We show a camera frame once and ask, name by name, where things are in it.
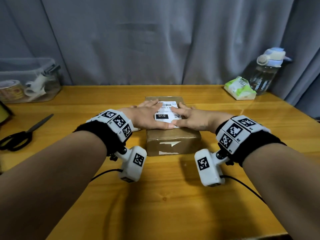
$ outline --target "tape roll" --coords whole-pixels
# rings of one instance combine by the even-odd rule
[[[23,86],[18,80],[0,81],[0,100],[10,102],[24,97]]]

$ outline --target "brown cardboard box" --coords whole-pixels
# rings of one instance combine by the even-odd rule
[[[146,100],[183,102],[179,96],[146,97]],[[196,153],[200,148],[201,134],[189,128],[150,129],[146,131],[147,155],[161,156],[170,154]]]

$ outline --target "black scissor handle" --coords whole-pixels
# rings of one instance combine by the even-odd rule
[[[20,150],[21,148],[28,145],[32,140],[32,133],[27,133],[25,131],[12,134],[10,136],[7,136],[6,138],[3,138],[0,140],[0,150],[9,150],[11,152],[15,152]]]

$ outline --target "clear plastic bottle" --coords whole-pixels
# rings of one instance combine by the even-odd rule
[[[249,80],[250,87],[257,95],[264,94],[278,70],[279,67],[257,65]]]

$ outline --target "tabletop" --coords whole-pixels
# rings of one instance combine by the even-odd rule
[[[319,161],[320,125],[278,97],[267,93],[255,100],[236,101],[221,85],[65,86],[51,101],[10,104],[15,117],[0,135],[29,129],[54,113],[34,132],[33,141],[18,152],[1,152],[2,170],[71,133],[106,109],[137,105],[146,96],[182,96],[198,109],[246,115],[270,128],[288,146]],[[203,145],[217,151],[215,135],[201,132]],[[130,148],[145,148],[146,132],[134,132]],[[108,158],[98,173],[119,168]],[[238,165],[222,171],[254,189]],[[116,172],[91,182],[52,231],[49,240],[70,239],[239,239],[285,233],[269,208],[241,184],[204,187],[194,155],[147,157],[140,180],[128,184]]]

